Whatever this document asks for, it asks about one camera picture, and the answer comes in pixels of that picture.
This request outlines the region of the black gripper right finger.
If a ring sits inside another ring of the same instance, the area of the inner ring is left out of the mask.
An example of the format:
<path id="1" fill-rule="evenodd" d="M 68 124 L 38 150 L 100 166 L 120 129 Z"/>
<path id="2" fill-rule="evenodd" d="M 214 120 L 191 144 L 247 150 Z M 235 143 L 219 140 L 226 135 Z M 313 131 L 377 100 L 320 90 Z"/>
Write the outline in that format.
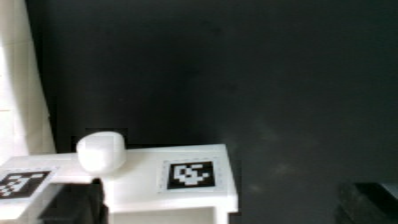
<path id="1" fill-rule="evenodd" d="M 398 224 L 398 183 L 343 183 L 338 199 L 335 224 Z"/>

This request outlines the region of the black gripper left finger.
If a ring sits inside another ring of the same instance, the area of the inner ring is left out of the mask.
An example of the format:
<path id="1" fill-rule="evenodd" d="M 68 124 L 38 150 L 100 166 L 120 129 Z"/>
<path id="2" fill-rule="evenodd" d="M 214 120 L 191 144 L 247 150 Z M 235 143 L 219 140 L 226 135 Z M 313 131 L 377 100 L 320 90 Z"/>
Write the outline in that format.
<path id="1" fill-rule="evenodd" d="M 102 179 L 61 185 L 61 191 L 41 212 L 43 224 L 109 224 L 109 206 Z"/>

